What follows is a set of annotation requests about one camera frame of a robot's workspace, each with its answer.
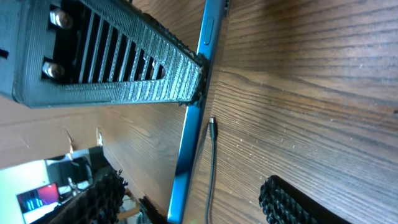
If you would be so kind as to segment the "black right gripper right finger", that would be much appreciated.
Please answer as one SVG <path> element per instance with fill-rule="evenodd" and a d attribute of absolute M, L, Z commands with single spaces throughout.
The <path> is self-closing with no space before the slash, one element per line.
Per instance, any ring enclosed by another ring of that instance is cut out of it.
<path fill-rule="evenodd" d="M 349 223 L 277 175 L 261 185 L 259 206 L 269 224 Z"/>

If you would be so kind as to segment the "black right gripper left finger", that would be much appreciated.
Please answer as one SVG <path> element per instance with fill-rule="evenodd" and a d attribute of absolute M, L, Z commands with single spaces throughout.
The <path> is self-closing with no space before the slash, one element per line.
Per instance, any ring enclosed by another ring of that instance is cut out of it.
<path fill-rule="evenodd" d="M 119 221 L 127 182 L 121 170 L 111 171 L 73 197 L 46 222 L 49 224 L 112 224 Z"/>

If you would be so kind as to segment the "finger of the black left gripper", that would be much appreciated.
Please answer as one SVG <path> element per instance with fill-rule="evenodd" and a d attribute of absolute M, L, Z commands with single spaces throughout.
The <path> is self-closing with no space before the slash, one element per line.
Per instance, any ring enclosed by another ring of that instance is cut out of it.
<path fill-rule="evenodd" d="M 189 104 L 205 65 L 130 1 L 1 2 L 1 95 L 30 108 Z"/>

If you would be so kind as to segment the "blue Samsung Galaxy phone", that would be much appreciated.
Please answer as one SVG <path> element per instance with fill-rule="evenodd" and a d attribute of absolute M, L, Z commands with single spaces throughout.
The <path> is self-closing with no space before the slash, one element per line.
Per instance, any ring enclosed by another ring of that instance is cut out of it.
<path fill-rule="evenodd" d="M 186 108 L 167 221 L 182 223 L 195 166 L 204 147 L 229 24 L 232 0 L 207 0 L 197 53 L 207 59 L 204 99 Z"/>

